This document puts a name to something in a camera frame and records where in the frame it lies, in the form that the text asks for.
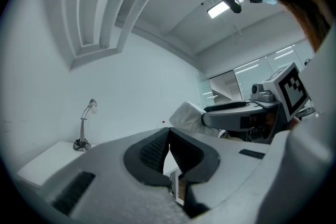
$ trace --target black slot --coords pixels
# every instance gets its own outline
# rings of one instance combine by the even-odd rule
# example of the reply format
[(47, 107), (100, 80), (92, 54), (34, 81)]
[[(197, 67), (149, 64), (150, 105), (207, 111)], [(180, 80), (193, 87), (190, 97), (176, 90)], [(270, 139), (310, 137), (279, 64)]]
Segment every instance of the black slot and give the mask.
[(69, 215), (76, 206), (79, 199), (92, 183), (95, 175), (81, 172), (73, 181), (59, 194), (52, 206), (65, 215)]
[(250, 150), (241, 150), (239, 151), (239, 153), (246, 155), (246, 156), (250, 156), (253, 158), (257, 158), (257, 159), (262, 159), (264, 157), (264, 153), (261, 152), (256, 152), (256, 151), (250, 151)]
[(245, 101), (239, 101), (239, 102), (232, 102), (227, 104), (220, 104), (220, 105), (212, 105), (206, 107), (204, 110), (206, 112), (213, 112), (213, 111), (219, 111), (219, 110), (228, 110), (228, 109), (237, 109), (237, 108), (243, 108), (246, 106)]

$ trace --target brown hair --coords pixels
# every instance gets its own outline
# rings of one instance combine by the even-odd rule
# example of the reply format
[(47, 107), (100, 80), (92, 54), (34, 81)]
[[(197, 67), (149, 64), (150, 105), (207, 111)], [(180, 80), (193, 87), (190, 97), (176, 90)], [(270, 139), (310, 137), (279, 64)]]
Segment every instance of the brown hair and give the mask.
[(326, 37), (330, 25), (311, 0), (278, 0), (292, 12), (316, 52)]

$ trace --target white desk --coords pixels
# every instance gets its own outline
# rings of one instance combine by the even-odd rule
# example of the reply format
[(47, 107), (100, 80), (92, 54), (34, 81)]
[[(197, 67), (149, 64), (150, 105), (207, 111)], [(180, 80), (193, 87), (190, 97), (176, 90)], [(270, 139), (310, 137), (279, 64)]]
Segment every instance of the white desk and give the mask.
[[(85, 152), (75, 151), (73, 149), (73, 143), (58, 142), (21, 168), (17, 172), (17, 175), (19, 179), (40, 188), (54, 173), (84, 153)], [(177, 172), (178, 169), (179, 167), (169, 151), (164, 162), (163, 174), (170, 176), (171, 173)]]

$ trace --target gray plastic panel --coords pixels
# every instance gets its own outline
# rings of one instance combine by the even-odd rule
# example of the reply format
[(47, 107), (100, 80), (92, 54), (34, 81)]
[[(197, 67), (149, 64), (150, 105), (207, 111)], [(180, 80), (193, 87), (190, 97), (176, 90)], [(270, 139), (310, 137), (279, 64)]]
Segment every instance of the gray plastic panel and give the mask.
[(246, 103), (246, 106), (242, 108), (204, 113), (202, 115), (202, 122), (206, 126), (227, 131), (248, 131), (249, 128), (241, 126), (242, 119), (251, 114), (264, 113), (266, 111), (267, 109), (251, 102)]
[(81, 223), (185, 223), (189, 217), (166, 187), (138, 182), (126, 170), (127, 148), (159, 130), (135, 134), (94, 147), (57, 172), (39, 194), (52, 203), (81, 172), (96, 177), (69, 217)]
[(221, 159), (215, 174), (207, 182), (191, 186), (196, 201), (210, 209), (220, 205), (237, 191), (262, 161), (239, 152), (241, 150), (251, 150), (266, 153), (267, 156), (270, 147), (267, 144), (234, 141), (183, 129), (178, 130), (211, 146), (219, 153)]

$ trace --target gray surface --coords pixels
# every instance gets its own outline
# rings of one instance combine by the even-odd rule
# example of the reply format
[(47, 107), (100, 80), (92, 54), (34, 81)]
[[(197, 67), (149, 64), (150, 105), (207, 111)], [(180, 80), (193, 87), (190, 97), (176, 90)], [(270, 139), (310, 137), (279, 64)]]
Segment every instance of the gray surface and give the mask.
[[(255, 223), (260, 204), (276, 178), (285, 151), (288, 133), (288, 131), (285, 131), (275, 136), (265, 157), (239, 188), (233, 191), (216, 208), (191, 220), (190, 223)], [(279, 204), (276, 205), (275, 209), (278, 209), (281, 213)]]
[[(336, 113), (330, 113), (302, 122), (288, 137), (286, 157), (260, 208), (258, 223), (284, 223), (320, 188), (335, 162), (335, 118)], [(325, 202), (333, 198), (330, 193)]]
[(132, 144), (158, 130), (139, 133), (94, 147), (48, 180), (40, 190), (47, 202), (84, 170), (96, 178), (70, 217), (82, 223), (184, 223), (184, 213), (165, 187), (150, 187), (136, 181), (123, 164), (123, 154)]
[(198, 202), (215, 208), (232, 195), (261, 163), (260, 159), (240, 154), (243, 149), (267, 153), (269, 145), (215, 138), (178, 129), (216, 149), (221, 156), (215, 174), (206, 183), (192, 185)]

